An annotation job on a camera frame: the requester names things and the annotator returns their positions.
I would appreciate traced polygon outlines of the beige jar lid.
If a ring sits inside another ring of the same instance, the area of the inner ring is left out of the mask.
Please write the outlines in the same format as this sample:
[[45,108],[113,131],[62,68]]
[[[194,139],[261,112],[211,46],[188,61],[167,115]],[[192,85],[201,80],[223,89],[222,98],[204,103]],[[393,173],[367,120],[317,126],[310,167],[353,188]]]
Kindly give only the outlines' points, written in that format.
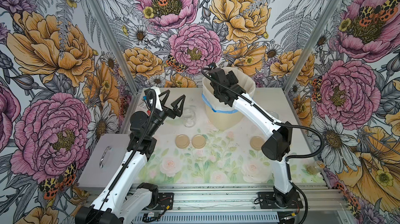
[[192,146],[196,149],[202,149],[206,146],[206,138],[203,135],[195,135],[192,138]]
[[250,146],[255,151],[260,151],[265,140],[262,137],[254,136],[250,139]]
[[175,144],[179,149],[186,149],[190,145],[190,139],[185,134],[176,136]]

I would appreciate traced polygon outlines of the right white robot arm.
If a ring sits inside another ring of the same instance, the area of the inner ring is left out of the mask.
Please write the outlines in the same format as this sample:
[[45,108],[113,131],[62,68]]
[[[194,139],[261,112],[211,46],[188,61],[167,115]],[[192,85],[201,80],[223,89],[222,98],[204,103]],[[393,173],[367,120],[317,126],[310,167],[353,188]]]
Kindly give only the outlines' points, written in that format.
[[[274,176],[274,192],[268,200],[278,208],[288,208],[289,204],[297,199],[300,189],[292,182],[289,160],[310,158],[319,155],[324,149],[325,140],[322,134],[310,127],[292,125],[274,118],[262,109],[239,85],[234,72],[226,73],[217,68],[215,63],[202,68],[202,74],[210,81],[214,97],[225,105],[232,107],[246,116],[267,138],[261,146],[264,156],[271,160]],[[307,130],[320,139],[319,148],[305,155],[290,155],[293,129]]]

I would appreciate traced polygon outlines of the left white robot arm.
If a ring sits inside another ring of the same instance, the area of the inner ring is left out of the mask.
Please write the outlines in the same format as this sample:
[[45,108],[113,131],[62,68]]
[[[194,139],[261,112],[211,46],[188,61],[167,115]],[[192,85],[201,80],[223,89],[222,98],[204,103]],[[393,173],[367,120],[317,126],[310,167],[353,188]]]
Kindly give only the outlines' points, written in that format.
[[145,90],[144,102],[149,112],[136,111],[130,117],[130,142],[121,164],[102,193],[89,207],[82,207],[75,216],[77,224],[130,224],[145,208],[159,203],[158,187],[141,183],[133,195],[129,191],[142,168],[151,158],[157,140],[154,133],[166,118],[181,117],[185,95],[166,106],[170,91],[158,87]]

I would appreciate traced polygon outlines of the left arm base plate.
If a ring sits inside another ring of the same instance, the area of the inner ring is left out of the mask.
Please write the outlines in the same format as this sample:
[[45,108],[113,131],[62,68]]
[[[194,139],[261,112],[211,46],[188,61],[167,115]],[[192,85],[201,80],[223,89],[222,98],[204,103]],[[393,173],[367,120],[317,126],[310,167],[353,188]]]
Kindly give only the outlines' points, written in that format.
[[156,204],[153,207],[146,207],[144,210],[172,210],[174,196],[175,194],[172,192],[159,193]]

